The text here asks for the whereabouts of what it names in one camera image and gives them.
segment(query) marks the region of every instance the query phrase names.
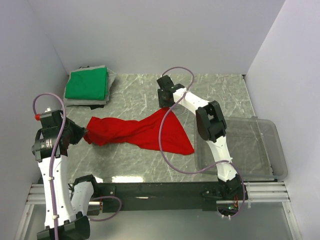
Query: gray marble surface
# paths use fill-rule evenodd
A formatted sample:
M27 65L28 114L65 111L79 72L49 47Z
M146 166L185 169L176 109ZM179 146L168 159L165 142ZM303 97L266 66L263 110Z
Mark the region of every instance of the gray marble surface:
M171 74L175 84L187 86L189 74ZM80 126L87 126L92 116L114 117L124 120L142 120L159 109L159 74L121 74L113 83L110 101L104 108L90 110L85 106L67 107L67 117ZM197 74L190 91L208 101L220 103L226 117L251 118L254 115L250 97L240 74ZM173 110L194 144L195 116L178 105ZM186 175L171 169L159 151L141 149L129 143L97 146L87 144L83 139L78 145L71 145L68 151L68 178L93 174L110 182L198 182L216 181L212 174ZM166 153L177 168L193 172L196 170L195 155Z

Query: red towel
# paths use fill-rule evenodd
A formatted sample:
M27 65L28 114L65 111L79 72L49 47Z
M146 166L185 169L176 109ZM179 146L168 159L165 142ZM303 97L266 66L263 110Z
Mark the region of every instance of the red towel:
M92 117L84 139L99 146L109 143L130 143L142 149L159 151L158 135L161 121L168 108L161 108L147 118L122 120L114 117ZM173 112L164 121L161 134L162 149L165 152L189 155L195 152L188 136Z

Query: folded green towel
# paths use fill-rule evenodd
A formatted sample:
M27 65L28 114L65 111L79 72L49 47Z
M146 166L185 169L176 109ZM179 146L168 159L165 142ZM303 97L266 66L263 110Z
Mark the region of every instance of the folded green towel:
M65 88L65 98L104 100L108 92L107 79L106 67L73 71Z

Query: transparent plastic bin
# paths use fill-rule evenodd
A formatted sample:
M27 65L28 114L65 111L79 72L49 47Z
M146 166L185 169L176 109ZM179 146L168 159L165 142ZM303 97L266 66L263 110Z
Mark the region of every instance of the transparent plastic bin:
M226 142L245 181L282 181L288 175L285 156L276 125L258 118L225 117ZM194 121L195 166L201 170L212 163L214 157ZM206 174L217 174L213 167Z

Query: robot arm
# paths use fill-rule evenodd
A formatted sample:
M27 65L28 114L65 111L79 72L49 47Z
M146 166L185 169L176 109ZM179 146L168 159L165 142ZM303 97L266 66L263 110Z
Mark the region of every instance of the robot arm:
M226 141L227 124L219 103L201 99L187 91L187 88L181 84L174 85L167 75L159 78L157 83L160 87L158 97L161 108L171 107L186 92L184 99L178 104L195 115L198 133L210 147L214 161L228 160L232 162ZM220 181L226 183L238 176L236 170L228 163L220 163L216 167Z
M86 129L66 119L53 163L54 193L57 215L53 214L52 193L49 179L50 159L54 144L62 125L61 111L54 110L39 115L42 128L38 130L32 153L38 162L43 179L45 195L45 230L37 234L38 240L54 239L54 219L58 222L59 240L85 240L90 236L87 217L89 202L96 193L97 182L92 175L77 178L73 184L74 193L70 199L68 186L68 146L77 144Z

